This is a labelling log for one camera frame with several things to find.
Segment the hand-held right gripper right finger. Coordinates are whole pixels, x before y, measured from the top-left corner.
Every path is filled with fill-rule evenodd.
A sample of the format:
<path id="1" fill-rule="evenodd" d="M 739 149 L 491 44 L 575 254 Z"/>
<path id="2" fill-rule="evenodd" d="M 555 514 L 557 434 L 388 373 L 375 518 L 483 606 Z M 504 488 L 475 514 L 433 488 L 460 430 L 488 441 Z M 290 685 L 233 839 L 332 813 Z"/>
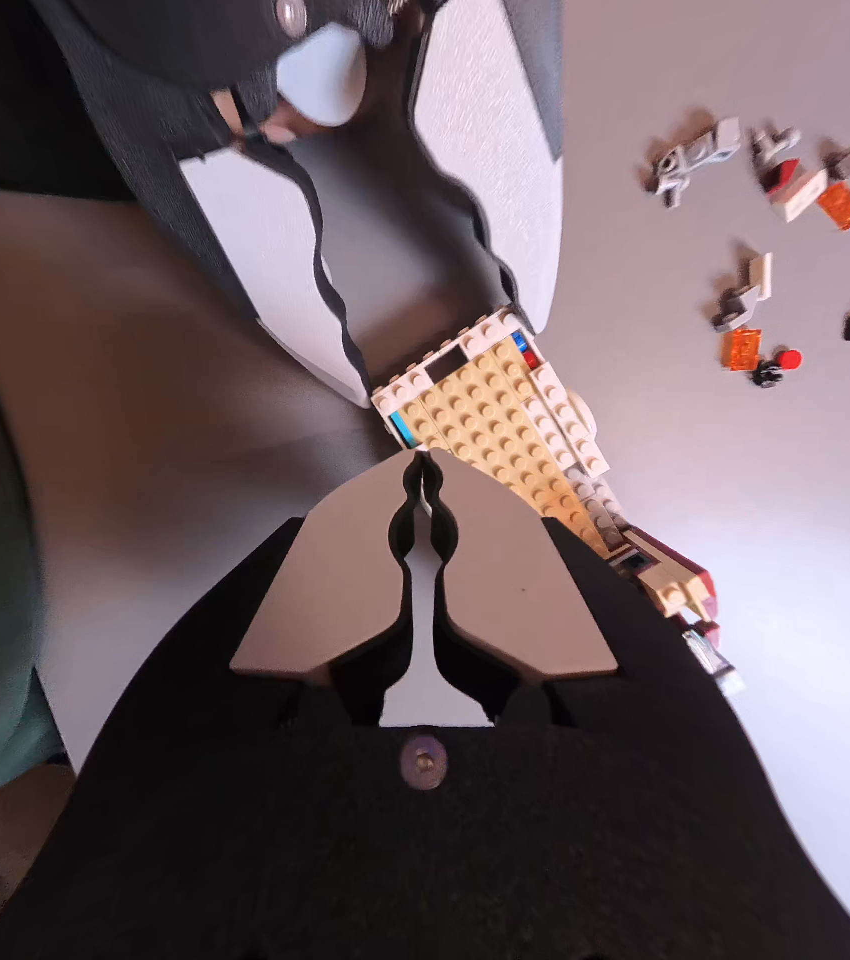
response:
<path id="1" fill-rule="evenodd" d="M 617 661 L 541 517 L 452 454 L 430 454 L 426 498 L 455 636 L 526 681 L 616 672 Z"/>

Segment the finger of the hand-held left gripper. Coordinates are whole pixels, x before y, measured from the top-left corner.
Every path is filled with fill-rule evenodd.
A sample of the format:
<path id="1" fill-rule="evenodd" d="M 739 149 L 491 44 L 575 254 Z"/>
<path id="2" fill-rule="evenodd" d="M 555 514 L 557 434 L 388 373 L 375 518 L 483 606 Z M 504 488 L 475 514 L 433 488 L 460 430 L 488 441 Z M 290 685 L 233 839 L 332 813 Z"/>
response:
<path id="1" fill-rule="evenodd" d="M 260 326 L 314 377 L 367 409 L 367 370 L 325 271 L 321 210 L 305 171 L 263 142 L 184 159 L 179 169 Z"/>
<path id="2" fill-rule="evenodd" d="M 421 6 L 409 123 L 436 171 L 468 197 L 505 293 L 541 333 L 562 240 L 563 5 Z"/>

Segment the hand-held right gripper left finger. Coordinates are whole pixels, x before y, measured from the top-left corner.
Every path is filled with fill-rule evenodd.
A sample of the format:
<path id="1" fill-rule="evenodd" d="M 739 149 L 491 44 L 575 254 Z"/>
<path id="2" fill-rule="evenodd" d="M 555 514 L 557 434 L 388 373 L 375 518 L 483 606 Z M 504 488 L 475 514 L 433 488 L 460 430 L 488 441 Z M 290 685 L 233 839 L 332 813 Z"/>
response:
<path id="1" fill-rule="evenodd" d="M 310 510 L 230 668 L 329 686 L 334 661 L 399 621 L 404 568 L 389 530 L 415 454 L 398 453 Z"/>

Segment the toy brick truck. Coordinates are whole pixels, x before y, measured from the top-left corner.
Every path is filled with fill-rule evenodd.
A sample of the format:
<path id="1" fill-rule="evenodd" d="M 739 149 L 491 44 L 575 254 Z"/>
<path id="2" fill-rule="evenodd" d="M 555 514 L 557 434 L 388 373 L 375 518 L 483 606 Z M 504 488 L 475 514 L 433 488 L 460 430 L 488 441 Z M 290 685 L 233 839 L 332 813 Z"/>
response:
<path id="1" fill-rule="evenodd" d="M 710 573 L 625 518 L 589 407 L 516 310 L 479 318 L 374 387 L 370 402 L 403 448 L 444 450 L 560 521 L 677 627 L 725 696 L 743 689 L 719 653 Z"/>

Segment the person's left hand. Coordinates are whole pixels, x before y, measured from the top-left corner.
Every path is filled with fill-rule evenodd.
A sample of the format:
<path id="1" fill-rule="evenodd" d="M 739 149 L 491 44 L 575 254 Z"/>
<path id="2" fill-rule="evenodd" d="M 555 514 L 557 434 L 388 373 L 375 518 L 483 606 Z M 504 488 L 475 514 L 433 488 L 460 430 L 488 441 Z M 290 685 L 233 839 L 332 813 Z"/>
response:
<path id="1" fill-rule="evenodd" d="M 227 124 L 234 142 L 246 139 L 246 127 L 239 115 L 238 103 L 233 93 L 226 89 L 212 91 L 212 100 Z M 284 146 L 301 137 L 310 129 L 307 119 L 299 114 L 294 105 L 279 95 L 275 110 L 258 124 L 258 131 L 271 144 Z"/>

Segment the white slope brick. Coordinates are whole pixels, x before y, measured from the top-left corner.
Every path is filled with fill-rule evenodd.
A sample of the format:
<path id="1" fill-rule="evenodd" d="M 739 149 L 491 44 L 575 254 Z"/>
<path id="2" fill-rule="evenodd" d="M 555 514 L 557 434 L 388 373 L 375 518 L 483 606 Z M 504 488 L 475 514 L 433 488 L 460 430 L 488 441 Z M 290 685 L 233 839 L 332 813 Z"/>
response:
<path id="1" fill-rule="evenodd" d="M 771 208 L 786 223 L 796 220 L 829 185 L 826 169 L 795 172 L 787 183 L 769 194 Z"/>

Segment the grey bracket brick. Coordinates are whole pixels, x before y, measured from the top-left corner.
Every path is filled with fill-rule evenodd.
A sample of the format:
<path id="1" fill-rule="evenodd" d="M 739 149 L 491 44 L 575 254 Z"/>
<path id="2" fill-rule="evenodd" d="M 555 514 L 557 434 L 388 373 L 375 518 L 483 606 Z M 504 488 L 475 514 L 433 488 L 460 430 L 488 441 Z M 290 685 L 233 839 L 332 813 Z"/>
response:
<path id="1" fill-rule="evenodd" d="M 712 321 L 714 330 L 724 334 L 744 327 L 753 318 L 755 308 L 762 299 L 760 285 L 730 292 L 722 302 L 719 316 Z"/>

